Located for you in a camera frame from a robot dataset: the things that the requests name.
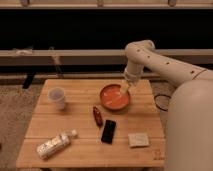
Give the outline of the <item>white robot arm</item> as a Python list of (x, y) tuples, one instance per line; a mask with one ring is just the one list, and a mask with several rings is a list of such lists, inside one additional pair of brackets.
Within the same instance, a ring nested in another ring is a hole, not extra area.
[(145, 68), (172, 83), (164, 171), (213, 171), (213, 71), (163, 56), (151, 40), (125, 47), (124, 78), (136, 84)]

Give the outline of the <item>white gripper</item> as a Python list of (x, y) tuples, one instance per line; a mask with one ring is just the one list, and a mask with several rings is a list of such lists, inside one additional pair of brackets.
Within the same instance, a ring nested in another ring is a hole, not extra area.
[(130, 73), (127, 69), (124, 70), (125, 80), (121, 84), (120, 92), (126, 94), (130, 88), (130, 84), (136, 84), (140, 77), (138, 75)]

